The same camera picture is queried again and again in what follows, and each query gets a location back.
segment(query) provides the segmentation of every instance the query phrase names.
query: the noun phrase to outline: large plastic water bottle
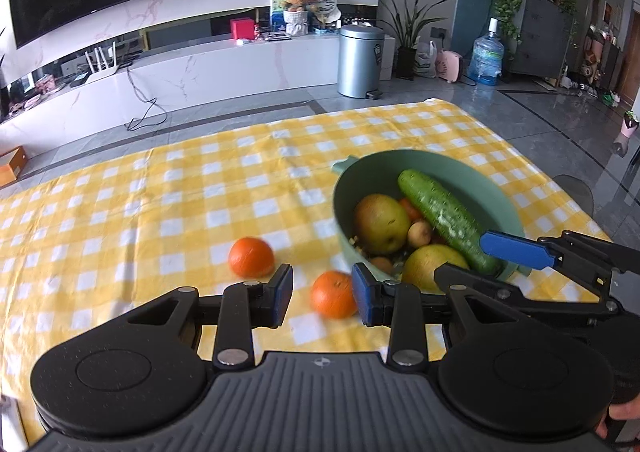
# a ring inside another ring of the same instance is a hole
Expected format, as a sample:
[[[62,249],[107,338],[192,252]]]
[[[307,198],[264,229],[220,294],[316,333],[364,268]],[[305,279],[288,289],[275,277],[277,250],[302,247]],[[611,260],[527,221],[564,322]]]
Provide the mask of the large plastic water bottle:
[[[502,73],[502,59],[504,58],[504,45],[498,38],[498,20],[492,19],[489,23],[489,33],[474,42],[474,54],[469,64],[469,78],[495,86],[498,83],[498,75]]]

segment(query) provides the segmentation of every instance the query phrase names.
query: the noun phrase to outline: trash can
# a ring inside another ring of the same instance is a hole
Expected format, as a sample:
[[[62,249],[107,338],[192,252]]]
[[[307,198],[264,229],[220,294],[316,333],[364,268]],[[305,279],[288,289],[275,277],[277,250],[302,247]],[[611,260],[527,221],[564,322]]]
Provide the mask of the trash can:
[[[375,26],[340,28],[338,93],[352,98],[380,96],[380,65],[385,32]]]

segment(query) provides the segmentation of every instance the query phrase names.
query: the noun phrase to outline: wall outlet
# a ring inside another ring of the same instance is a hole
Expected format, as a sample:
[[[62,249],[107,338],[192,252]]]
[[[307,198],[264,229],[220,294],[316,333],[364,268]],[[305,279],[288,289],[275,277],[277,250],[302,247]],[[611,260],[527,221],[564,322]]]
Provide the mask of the wall outlet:
[[[446,39],[446,38],[447,38],[446,28],[431,28],[431,39]]]

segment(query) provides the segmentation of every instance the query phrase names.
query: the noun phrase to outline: bowl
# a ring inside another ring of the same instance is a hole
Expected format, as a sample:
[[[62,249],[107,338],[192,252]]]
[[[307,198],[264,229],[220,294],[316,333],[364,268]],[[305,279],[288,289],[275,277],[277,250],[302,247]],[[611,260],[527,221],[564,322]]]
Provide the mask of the bowl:
[[[349,266],[365,261],[378,281],[393,278],[366,262],[349,239],[354,236],[353,212],[358,202],[375,193],[402,199],[398,175],[406,169],[415,169],[439,181],[476,218],[482,231],[495,230],[524,237],[520,217],[511,201],[494,182],[461,161],[411,149],[384,151],[360,159],[349,156],[332,168],[340,174],[334,188],[334,216],[342,254]],[[495,278],[504,281],[516,269],[516,264],[503,261]]]

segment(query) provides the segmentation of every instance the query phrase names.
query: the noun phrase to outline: trash can lid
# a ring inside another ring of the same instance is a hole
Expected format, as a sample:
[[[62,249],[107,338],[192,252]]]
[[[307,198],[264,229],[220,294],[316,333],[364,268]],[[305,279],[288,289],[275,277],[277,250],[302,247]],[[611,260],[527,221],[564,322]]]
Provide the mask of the trash can lid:
[[[340,28],[340,35],[353,39],[370,39],[372,41],[382,41],[385,32],[375,26],[345,25]]]

